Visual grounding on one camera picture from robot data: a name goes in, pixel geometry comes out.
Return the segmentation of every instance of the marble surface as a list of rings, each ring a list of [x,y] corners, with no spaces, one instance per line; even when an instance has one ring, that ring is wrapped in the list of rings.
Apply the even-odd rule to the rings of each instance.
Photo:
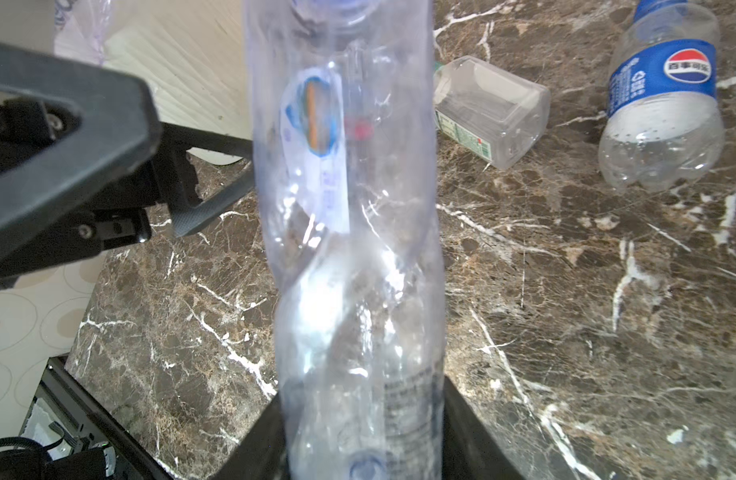
[[[736,0],[719,16],[716,168],[616,194],[597,168],[630,0],[438,0],[437,54],[548,86],[506,172],[439,138],[446,373],[527,478],[736,479]],[[208,188],[243,165],[201,166]],[[254,196],[200,236],[108,255],[73,375],[179,478],[215,472],[276,389]]]

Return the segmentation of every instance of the clear plastic bottle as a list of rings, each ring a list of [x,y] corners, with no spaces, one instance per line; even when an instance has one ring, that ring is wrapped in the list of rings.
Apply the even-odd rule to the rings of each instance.
[[[479,58],[461,57],[435,72],[440,130],[506,170],[536,143],[549,120],[549,90]]]
[[[245,5],[293,478],[440,478],[431,4]]]
[[[725,129],[716,99],[717,18],[686,0],[641,0],[611,62],[600,168],[614,187],[650,191],[717,163]]]

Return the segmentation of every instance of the screw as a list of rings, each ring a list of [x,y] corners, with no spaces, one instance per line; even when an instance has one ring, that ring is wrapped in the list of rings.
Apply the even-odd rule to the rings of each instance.
[[[48,114],[46,116],[48,118],[48,124],[51,126],[51,128],[55,131],[63,131],[64,130],[64,122],[57,117],[54,114]]]
[[[93,238],[93,227],[86,224],[80,225],[78,226],[78,234],[80,235],[80,238],[90,240]]]

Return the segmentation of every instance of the blue bottle cap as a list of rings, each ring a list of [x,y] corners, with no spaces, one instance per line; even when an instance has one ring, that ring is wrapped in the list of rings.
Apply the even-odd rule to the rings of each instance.
[[[688,0],[640,0],[638,9],[634,11],[634,22],[640,20],[649,13],[656,12],[660,8],[678,3],[688,3]]]

